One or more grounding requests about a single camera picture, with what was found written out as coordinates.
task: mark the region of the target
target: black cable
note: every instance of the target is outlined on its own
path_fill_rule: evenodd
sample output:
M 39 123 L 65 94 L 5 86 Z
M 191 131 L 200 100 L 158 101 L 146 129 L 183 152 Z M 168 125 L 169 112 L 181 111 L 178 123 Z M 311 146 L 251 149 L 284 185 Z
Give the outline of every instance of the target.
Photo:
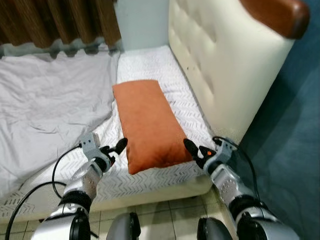
M 259 201 L 261 202 L 260 200 L 260 195 L 259 195 L 259 191 L 258 191 L 258 184 L 257 184 L 257 175 L 256 175 L 256 171 L 255 171 L 255 167 L 250 159 L 250 157 L 247 155 L 247 153 L 237 144 L 235 144 L 233 141 L 225 138 L 225 137 L 222 137 L 222 136 L 214 136 L 212 138 L 213 141 L 215 140 L 224 140 L 226 141 L 227 143 L 229 143 L 230 145 L 232 145 L 233 147 L 235 147 L 243 156 L 244 158 L 246 159 L 246 161 L 248 162 L 249 166 L 250 166 L 250 169 L 251 169 L 251 172 L 252 172 L 252 178 L 253 178 L 253 188 L 254 188 L 254 192 L 256 194 L 256 197 L 259 199 Z
M 12 228 L 12 225 L 14 223 L 14 220 L 16 218 L 16 215 L 19 211 L 19 209 L 21 208 L 21 206 L 24 204 L 24 202 L 30 197 L 31 194 L 34 193 L 34 191 L 36 191 L 37 189 L 45 186 L 45 185 L 49 185 L 51 184 L 52 182 L 51 181 L 47 181 L 47 182 L 44 182 L 36 187 L 34 187 L 31 191 L 29 191 L 23 198 L 22 200 L 19 202 L 19 204 L 16 206 L 16 208 L 14 209 L 12 215 L 11 215 L 11 218 L 9 220 L 9 223 L 8 223 L 8 226 L 6 227 L 6 232 L 5 232 L 5 240 L 9 240 L 9 237 L 10 237 L 10 231 L 11 231 L 11 228 Z M 56 181 L 55 184 L 59 184 L 59 185 L 63 185 L 63 186 L 66 186 L 65 183 L 63 182 L 59 182 L 59 181 Z
M 58 190 L 57 190 L 56 184 L 55 184 L 55 174 L 56 174 L 57 166 L 58 166 L 60 160 L 61 160 L 66 154 L 70 153 L 72 150 L 75 150 L 75 149 L 77 149 L 77 148 L 79 148 L 79 147 L 80 147 L 80 144 L 79 144 L 78 146 L 75 146 L 75 147 L 69 149 L 68 151 L 66 151 L 64 154 L 62 154 L 62 155 L 58 158 L 58 160 L 56 161 L 56 163 L 55 163 L 55 165 L 54 165 L 53 172 L 52 172 L 52 181 L 51 181 L 51 183 L 52 183 L 52 187 L 53 187 L 54 193 L 55 193 L 56 196 L 57 196 L 58 198 L 60 198 L 60 199 L 61 199 L 61 195 L 58 193 Z

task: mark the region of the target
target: rectangular pillow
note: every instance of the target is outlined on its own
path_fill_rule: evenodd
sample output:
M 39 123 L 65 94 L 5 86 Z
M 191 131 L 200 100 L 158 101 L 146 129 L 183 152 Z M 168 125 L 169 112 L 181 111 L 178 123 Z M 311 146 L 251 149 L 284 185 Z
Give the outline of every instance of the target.
M 156 80 L 128 81 L 113 86 L 123 135 L 128 138 L 128 171 L 165 168 L 191 161 L 186 135 Z

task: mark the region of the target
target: white mattress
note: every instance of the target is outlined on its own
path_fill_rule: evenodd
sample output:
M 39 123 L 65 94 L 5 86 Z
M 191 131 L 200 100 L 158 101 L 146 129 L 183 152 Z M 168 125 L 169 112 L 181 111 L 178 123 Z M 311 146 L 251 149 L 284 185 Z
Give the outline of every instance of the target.
M 197 145 L 213 147 L 212 132 L 207 127 L 208 124 L 203 118 L 191 88 L 168 46 L 128 51 L 120 56 L 117 83 L 141 79 L 158 80 L 176 119 L 187 137 Z M 112 117 L 103 122 L 94 132 L 98 134 L 102 146 L 114 146 L 123 137 L 116 102 L 112 104 Z M 120 156 L 115 155 L 115 157 L 115 164 L 98 184 L 96 203 L 155 191 L 203 175 L 203 171 L 194 161 L 167 168 L 152 168 L 130 175 L 125 151 Z M 86 158 L 82 150 L 74 150 L 60 162 L 55 179 L 67 182 L 84 162 L 86 162 Z M 29 178 L 21 189 L 9 198 L 6 205 L 0 206 L 0 217 L 10 215 L 15 202 L 31 188 L 50 181 L 53 167 L 54 164 Z M 37 199 L 30 199 L 22 209 L 21 214 L 30 214 L 37 211 L 37 205 L 41 204 L 42 201 L 39 199 L 39 202 L 36 201 Z

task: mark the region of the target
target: floor tile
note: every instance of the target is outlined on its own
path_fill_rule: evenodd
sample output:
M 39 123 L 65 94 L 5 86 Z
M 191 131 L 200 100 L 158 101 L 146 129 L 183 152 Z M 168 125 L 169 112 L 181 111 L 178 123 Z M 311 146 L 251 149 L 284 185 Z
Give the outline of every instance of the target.
M 10 240 L 23 240 L 24 239 L 24 232 L 19 232 L 19 233 L 11 233 L 10 234 Z M 0 235 L 0 240 L 5 240 L 6 235 L 2 234 Z
M 8 224 L 0 225 L 0 234 L 6 234 Z M 14 222 L 11 228 L 11 233 L 24 233 L 27 227 L 27 222 Z
M 102 211 L 100 216 L 100 221 L 115 219 L 120 214 L 131 213 L 135 211 L 136 211 L 136 208 L 134 206 Z
M 211 188 L 206 194 L 201 195 L 203 204 L 215 204 L 220 201 L 220 197 L 214 188 Z
M 139 240 L 174 240 L 175 231 L 170 211 L 139 215 Z
M 204 206 L 173 209 L 171 213 L 176 239 L 197 239 L 198 221 L 207 217 Z
M 148 203 L 148 204 L 135 206 L 135 212 L 138 215 L 156 213 L 160 211 L 166 211 L 169 209 L 170 208 L 169 208 L 168 201 L 161 201 L 161 202 Z
M 99 239 L 105 240 L 107 238 L 107 234 L 112 222 L 113 220 L 105 220 L 100 222 Z
M 40 224 L 41 223 L 38 220 L 28 221 L 25 231 L 26 232 L 35 231 Z
M 232 239 L 238 239 L 235 223 L 227 207 L 223 203 L 210 204 L 204 206 L 208 217 L 220 220 L 228 228 Z
M 94 232 L 95 234 L 99 235 L 99 230 L 100 230 L 99 228 L 100 228 L 100 222 L 99 221 L 90 223 L 91 232 Z
M 89 222 L 90 223 L 99 222 L 100 214 L 101 214 L 100 211 L 89 213 Z
M 23 240 L 31 240 L 34 233 L 34 231 L 26 231 L 24 233 Z
M 203 206 L 203 201 L 201 196 L 188 197 L 188 198 L 171 200 L 169 201 L 169 206 L 171 209 Z

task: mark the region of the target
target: white bedsheet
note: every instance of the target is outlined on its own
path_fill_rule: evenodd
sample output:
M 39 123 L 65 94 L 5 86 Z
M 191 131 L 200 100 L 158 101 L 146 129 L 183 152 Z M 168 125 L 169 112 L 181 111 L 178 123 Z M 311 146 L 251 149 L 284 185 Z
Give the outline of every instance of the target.
M 118 62 L 117 83 L 141 79 L 158 80 L 174 115 L 188 138 L 197 145 L 213 147 L 212 132 L 207 127 L 185 76 L 168 46 L 121 54 Z M 123 138 L 116 101 L 112 103 L 112 116 L 95 130 L 101 146 L 114 146 Z M 167 168 L 152 168 L 135 175 L 128 173 L 126 151 L 115 156 L 115 164 L 98 184 L 96 202 L 123 196 L 146 193 L 159 188 L 183 183 L 203 171 L 195 162 L 187 162 Z M 65 156 L 56 170 L 56 180 L 66 182 L 87 161 L 81 149 Z M 36 185 L 50 181 L 54 164 L 28 179 L 21 190 L 26 192 Z
M 111 116 L 120 53 L 0 60 L 0 198 Z

